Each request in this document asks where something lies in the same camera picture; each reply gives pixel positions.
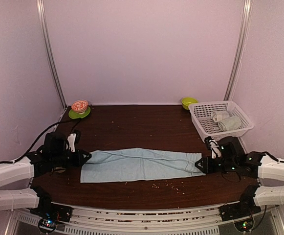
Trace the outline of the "light blue towel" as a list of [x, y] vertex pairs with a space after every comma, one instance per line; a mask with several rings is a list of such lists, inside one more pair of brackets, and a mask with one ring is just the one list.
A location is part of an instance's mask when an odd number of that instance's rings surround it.
[[143, 148], [96, 150], [81, 169], [81, 183], [134, 182], [204, 176], [201, 153]]

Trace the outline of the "white perforated plastic basket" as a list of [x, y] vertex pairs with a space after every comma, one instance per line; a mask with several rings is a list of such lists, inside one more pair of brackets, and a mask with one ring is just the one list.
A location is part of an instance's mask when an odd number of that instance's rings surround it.
[[189, 111], [202, 141], [206, 137], [216, 141], [227, 136], [241, 137], [254, 128], [248, 115], [233, 101], [193, 103]]

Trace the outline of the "mint green panda towel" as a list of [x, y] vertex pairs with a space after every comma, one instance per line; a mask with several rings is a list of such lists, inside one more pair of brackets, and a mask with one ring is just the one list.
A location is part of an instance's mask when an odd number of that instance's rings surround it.
[[240, 128], [242, 122], [241, 119], [237, 116], [232, 116], [227, 119], [224, 119], [220, 122], [218, 122], [218, 127], [220, 131], [226, 132], [226, 131], [233, 131]]

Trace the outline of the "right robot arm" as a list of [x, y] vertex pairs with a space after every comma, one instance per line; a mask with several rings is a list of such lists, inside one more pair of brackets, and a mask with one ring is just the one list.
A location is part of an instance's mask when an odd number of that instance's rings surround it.
[[[205, 174], [234, 172], [239, 178], [245, 176], [284, 182], [284, 160], [268, 152], [245, 153], [236, 137], [225, 137], [219, 141], [205, 138], [211, 155], [199, 159], [195, 166]], [[240, 216], [268, 205], [284, 205], [284, 186], [268, 187], [260, 184], [248, 186], [236, 205]]]

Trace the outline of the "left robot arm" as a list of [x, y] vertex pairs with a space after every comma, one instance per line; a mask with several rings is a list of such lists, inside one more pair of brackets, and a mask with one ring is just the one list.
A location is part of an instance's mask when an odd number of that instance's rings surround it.
[[37, 178], [68, 167], [82, 167], [91, 154], [76, 148], [79, 133], [68, 137], [59, 133], [46, 134], [44, 143], [36, 151], [25, 153], [11, 161], [0, 162], [0, 211], [28, 208], [41, 217], [58, 215], [51, 196], [41, 187], [1, 190], [12, 183]]

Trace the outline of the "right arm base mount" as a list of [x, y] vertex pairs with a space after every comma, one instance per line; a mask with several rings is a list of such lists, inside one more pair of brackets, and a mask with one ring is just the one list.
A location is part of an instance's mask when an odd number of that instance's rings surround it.
[[248, 233], [256, 228], [254, 215], [262, 211], [256, 206], [251, 196], [242, 196], [238, 202], [223, 204], [219, 207], [222, 222], [233, 221], [234, 227], [241, 233]]

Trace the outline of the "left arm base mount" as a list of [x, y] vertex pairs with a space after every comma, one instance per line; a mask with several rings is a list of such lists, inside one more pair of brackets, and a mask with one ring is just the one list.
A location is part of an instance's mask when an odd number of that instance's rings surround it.
[[31, 189], [37, 194], [39, 202], [36, 208], [29, 210], [30, 213], [40, 217], [37, 226], [42, 234], [48, 235], [54, 232], [59, 225], [70, 221], [72, 207], [53, 203], [50, 194], [41, 187]]

